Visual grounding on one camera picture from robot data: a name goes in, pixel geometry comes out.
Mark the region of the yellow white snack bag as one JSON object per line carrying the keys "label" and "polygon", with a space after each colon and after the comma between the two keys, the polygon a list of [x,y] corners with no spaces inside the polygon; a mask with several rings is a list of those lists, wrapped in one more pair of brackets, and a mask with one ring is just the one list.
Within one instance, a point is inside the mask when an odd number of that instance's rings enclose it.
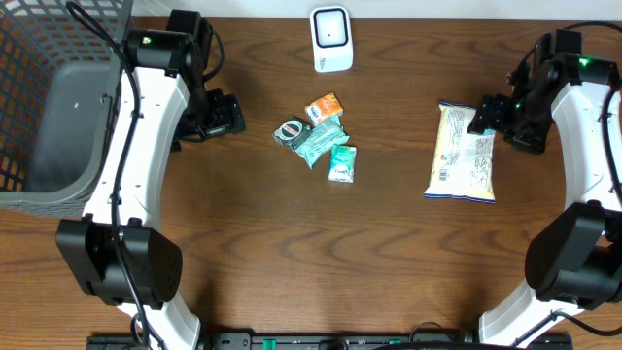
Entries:
{"label": "yellow white snack bag", "polygon": [[472,106],[439,102],[440,120],[425,198],[494,204],[492,160],[496,133],[469,134]]}

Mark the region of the green Zam-Buk tin box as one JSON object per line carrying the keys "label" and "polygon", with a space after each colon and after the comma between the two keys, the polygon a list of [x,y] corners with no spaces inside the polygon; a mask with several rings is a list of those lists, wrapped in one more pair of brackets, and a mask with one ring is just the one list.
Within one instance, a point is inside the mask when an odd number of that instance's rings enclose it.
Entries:
{"label": "green Zam-Buk tin box", "polygon": [[274,132],[274,140],[283,147],[295,151],[310,136],[311,125],[304,120],[291,116]]}

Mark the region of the orange white small box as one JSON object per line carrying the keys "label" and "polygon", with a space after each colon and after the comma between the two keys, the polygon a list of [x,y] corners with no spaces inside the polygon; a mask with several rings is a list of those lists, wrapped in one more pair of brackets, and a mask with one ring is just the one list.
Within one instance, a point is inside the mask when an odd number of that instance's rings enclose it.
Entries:
{"label": "orange white small box", "polygon": [[305,107],[305,114],[313,126],[328,119],[339,119],[343,113],[343,107],[334,92],[318,98]]}

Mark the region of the teal snack packet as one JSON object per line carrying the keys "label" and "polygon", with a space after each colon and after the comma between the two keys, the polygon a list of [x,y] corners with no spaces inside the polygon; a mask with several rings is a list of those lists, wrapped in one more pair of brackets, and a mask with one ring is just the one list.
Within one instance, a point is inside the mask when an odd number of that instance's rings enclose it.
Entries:
{"label": "teal snack packet", "polygon": [[346,144],[350,136],[345,132],[341,123],[331,118],[314,127],[305,141],[296,148],[295,152],[313,168],[315,162],[333,146]]}

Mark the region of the small teal tissue packet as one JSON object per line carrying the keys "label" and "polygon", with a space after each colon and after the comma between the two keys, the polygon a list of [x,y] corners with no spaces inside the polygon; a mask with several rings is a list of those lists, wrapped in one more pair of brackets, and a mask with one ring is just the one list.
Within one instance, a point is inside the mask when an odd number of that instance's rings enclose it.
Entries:
{"label": "small teal tissue packet", "polygon": [[353,183],[356,157],[356,147],[346,145],[334,146],[331,150],[328,179],[333,182]]}

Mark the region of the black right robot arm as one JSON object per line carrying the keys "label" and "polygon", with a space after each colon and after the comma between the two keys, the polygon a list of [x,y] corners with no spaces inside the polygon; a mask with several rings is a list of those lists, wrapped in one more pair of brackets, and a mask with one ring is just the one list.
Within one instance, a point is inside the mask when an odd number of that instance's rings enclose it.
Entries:
{"label": "black right robot arm", "polygon": [[530,243],[525,278],[478,321],[475,342],[526,349],[563,320],[602,337],[577,316],[621,300],[621,74],[582,51],[580,25],[541,36],[509,73],[510,95],[482,98],[467,131],[500,133],[531,154],[558,130],[565,209]]}

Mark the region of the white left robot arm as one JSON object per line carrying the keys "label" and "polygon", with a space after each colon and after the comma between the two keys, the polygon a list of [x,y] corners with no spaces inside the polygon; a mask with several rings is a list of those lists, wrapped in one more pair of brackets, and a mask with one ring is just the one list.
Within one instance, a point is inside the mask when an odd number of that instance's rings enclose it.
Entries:
{"label": "white left robot arm", "polygon": [[110,46],[121,75],[120,112],[103,170],[78,220],[63,220],[57,247],[84,293],[130,317],[128,345],[194,349],[201,323],[179,285],[181,249],[159,232],[169,156],[245,129],[236,97],[206,84],[219,34],[199,12],[174,10],[162,30],[133,29]]}

